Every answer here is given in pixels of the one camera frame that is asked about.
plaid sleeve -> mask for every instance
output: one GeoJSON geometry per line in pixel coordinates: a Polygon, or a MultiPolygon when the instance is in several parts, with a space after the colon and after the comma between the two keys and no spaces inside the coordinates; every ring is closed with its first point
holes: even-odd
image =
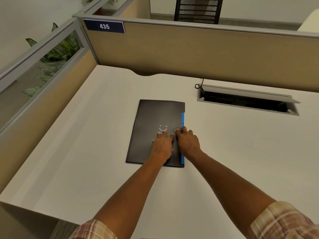
{"type": "Polygon", "coordinates": [[[319,225],[315,225],[291,204],[277,201],[251,224],[247,238],[319,238],[319,225]]]}
{"type": "Polygon", "coordinates": [[[117,239],[117,237],[101,221],[90,220],[76,228],[69,239],[117,239]]]}

desk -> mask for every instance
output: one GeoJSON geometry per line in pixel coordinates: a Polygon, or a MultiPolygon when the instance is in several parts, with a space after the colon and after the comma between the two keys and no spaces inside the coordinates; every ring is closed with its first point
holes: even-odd
{"type": "MultiPolygon", "coordinates": [[[[81,224],[140,167],[125,158],[140,99],[185,102],[201,148],[277,200],[319,222],[319,94],[288,94],[300,116],[198,102],[197,78],[139,76],[97,66],[0,195],[0,201],[81,224]]],[[[163,167],[132,238],[244,238],[193,165],[163,167]]]]}
{"type": "Polygon", "coordinates": [[[319,9],[314,10],[303,22],[298,31],[319,32],[319,9]]]}

black folder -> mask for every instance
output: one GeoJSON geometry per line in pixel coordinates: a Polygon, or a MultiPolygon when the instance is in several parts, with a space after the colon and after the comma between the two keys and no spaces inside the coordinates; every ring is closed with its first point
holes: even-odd
{"type": "Polygon", "coordinates": [[[184,156],[179,152],[176,128],[184,126],[185,103],[178,101],[140,100],[135,117],[127,163],[144,163],[151,154],[152,141],[157,133],[167,130],[175,135],[173,153],[164,166],[184,167],[184,156]]]}

chair backrest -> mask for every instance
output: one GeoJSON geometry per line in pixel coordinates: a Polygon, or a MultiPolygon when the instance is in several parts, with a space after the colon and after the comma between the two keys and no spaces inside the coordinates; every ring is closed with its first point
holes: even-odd
{"type": "Polygon", "coordinates": [[[174,21],[218,24],[223,0],[177,0],[174,21]]]}

forearm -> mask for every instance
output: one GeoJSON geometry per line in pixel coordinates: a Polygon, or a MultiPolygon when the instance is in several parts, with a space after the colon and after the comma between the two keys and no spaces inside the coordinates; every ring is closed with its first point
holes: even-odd
{"type": "Polygon", "coordinates": [[[247,235],[251,223],[275,200],[201,150],[188,158],[209,183],[236,227],[247,235]]]}
{"type": "Polygon", "coordinates": [[[130,238],[162,165],[159,159],[150,157],[110,197],[94,219],[103,222],[119,239],[130,238]]]}

